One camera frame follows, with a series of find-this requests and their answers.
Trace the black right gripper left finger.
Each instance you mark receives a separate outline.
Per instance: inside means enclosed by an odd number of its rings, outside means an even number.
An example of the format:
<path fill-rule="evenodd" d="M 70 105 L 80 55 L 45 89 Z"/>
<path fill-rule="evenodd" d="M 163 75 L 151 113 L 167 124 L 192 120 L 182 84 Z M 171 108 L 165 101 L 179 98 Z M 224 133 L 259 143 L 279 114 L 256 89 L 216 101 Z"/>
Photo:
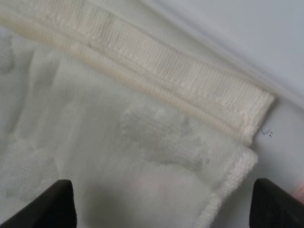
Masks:
<path fill-rule="evenodd" d="M 77 227 L 72 181 L 56 181 L 30 204 L 0 226 L 2 228 Z"/>

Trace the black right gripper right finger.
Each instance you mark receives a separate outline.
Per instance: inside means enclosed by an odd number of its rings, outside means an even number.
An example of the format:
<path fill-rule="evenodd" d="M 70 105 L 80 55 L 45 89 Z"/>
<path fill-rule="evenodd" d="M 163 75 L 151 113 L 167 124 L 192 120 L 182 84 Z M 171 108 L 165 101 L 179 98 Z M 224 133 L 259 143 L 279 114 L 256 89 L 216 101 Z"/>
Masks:
<path fill-rule="evenodd" d="M 251 228 L 304 228 L 304 205 L 268 179 L 254 183 Z"/>

